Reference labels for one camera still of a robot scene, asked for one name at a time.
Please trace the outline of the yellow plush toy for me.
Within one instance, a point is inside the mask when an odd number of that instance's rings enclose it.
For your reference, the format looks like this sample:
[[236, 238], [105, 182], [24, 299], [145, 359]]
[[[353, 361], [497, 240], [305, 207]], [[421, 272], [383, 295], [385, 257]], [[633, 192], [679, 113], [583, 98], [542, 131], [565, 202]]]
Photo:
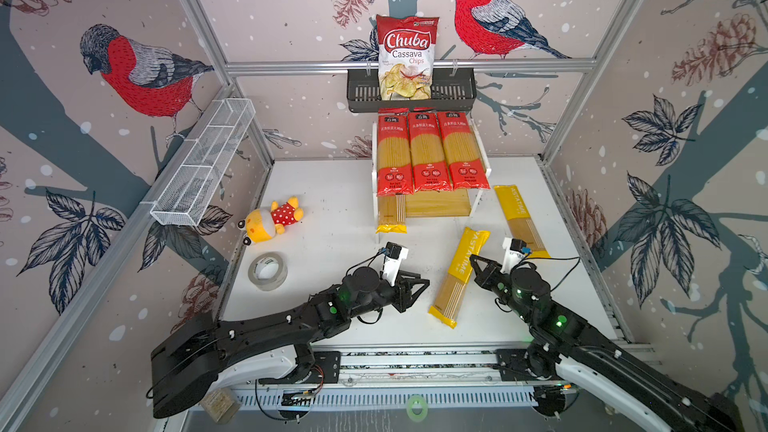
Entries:
[[283, 204], [273, 201], [269, 207], [251, 211], [237, 223], [237, 228], [244, 232], [243, 244], [250, 246], [284, 234], [289, 226], [300, 222], [303, 217], [304, 211], [294, 196]]

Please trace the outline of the Chuba cassava chips bag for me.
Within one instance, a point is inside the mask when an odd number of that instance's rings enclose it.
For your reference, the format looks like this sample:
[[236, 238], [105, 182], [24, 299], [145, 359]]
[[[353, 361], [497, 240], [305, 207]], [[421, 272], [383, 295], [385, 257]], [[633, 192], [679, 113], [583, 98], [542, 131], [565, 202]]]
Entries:
[[437, 17], [376, 17], [383, 100], [431, 98], [438, 22]]

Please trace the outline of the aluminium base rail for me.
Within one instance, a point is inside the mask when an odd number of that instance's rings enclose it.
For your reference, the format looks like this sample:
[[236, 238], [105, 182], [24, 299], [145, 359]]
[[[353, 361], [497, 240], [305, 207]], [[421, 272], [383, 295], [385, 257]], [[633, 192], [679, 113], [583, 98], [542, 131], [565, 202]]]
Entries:
[[565, 408], [578, 388], [560, 378], [536, 379], [514, 371], [514, 349], [449, 351], [317, 350], [315, 363], [290, 381], [298, 354], [267, 352], [227, 371], [209, 392], [230, 388], [245, 410], [278, 415], [308, 412], [543, 406]]

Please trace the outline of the glass jar left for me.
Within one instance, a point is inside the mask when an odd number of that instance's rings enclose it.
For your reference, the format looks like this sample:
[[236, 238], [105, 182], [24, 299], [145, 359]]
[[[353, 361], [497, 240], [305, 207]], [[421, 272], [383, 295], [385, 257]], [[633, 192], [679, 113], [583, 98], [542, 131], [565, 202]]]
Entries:
[[229, 423], [242, 406], [230, 388], [220, 388], [207, 393], [199, 405], [218, 425]]

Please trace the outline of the yellow spaghetti bag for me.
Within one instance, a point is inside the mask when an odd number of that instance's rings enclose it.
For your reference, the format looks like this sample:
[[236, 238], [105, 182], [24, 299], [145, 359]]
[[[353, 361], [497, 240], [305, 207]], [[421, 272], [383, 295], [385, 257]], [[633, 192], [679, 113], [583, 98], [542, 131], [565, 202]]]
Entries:
[[469, 259], [481, 252], [489, 237], [489, 231], [464, 228], [440, 290], [429, 308], [432, 316], [450, 328], [457, 326], [464, 293], [473, 272]]
[[497, 185], [494, 191], [512, 238], [524, 241], [532, 251], [532, 258], [550, 258], [518, 187]]
[[404, 195], [381, 196], [377, 198], [377, 233], [407, 232], [406, 200]]

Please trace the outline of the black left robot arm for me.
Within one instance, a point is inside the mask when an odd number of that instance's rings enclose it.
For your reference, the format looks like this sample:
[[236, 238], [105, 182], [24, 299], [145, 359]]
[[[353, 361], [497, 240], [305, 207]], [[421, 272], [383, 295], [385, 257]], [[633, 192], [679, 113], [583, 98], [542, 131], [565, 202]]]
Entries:
[[297, 366], [307, 371], [314, 365], [312, 343], [348, 330], [354, 318], [369, 312], [391, 306], [403, 313], [429, 285], [428, 279], [405, 271], [389, 283], [363, 266], [283, 312], [239, 321], [199, 314], [151, 352], [152, 386], [147, 398], [153, 417], [168, 418], [191, 408], [225, 370], [262, 353], [297, 346]]

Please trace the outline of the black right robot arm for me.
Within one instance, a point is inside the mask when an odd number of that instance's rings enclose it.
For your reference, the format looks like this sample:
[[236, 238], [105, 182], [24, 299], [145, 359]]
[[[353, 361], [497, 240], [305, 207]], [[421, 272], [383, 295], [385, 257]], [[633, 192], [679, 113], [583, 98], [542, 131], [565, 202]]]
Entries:
[[552, 298], [533, 266], [508, 272], [496, 261], [471, 255], [475, 283], [527, 325], [529, 372], [588, 391], [645, 431], [742, 431], [735, 403], [709, 397], [655, 370], [616, 345], [585, 318]]

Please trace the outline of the red spaghetti bag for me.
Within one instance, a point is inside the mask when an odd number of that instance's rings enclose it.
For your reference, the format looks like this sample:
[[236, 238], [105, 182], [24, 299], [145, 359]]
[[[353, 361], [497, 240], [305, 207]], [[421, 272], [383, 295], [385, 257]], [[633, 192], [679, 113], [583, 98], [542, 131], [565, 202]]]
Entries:
[[482, 156], [464, 112], [441, 111], [437, 122], [455, 189], [489, 189]]
[[383, 109], [377, 122], [377, 194], [414, 192], [406, 109]]
[[451, 191], [437, 116], [430, 112], [408, 114], [414, 191]]

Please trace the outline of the wooden two-tier shelf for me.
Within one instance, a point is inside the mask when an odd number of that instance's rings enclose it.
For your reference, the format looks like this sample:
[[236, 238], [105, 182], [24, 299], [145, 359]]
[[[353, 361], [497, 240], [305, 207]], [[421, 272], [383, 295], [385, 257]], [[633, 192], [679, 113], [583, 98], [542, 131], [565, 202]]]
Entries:
[[[378, 146], [378, 125], [372, 126], [371, 138], [371, 184], [372, 184], [372, 205], [373, 205], [373, 224], [379, 225], [379, 200], [376, 192], [377, 186], [377, 146]], [[432, 218], [469, 218], [477, 207], [486, 189], [459, 189], [455, 191], [425, 191], [412, 195], [406, 195], [401, 200], [401, 205], [405, 206], [401, 213], [401, 219], [432, 219]]]

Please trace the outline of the clear tape roll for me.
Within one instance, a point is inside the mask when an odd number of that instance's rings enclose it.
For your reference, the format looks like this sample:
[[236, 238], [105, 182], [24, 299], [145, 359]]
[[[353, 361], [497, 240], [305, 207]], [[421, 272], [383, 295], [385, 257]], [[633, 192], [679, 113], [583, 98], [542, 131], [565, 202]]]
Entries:
[[257, 289], [271, 292], [285, 282], [288, 270], [281, 255], [269, 252], [258, 256], [250, 263], [247, 275]]

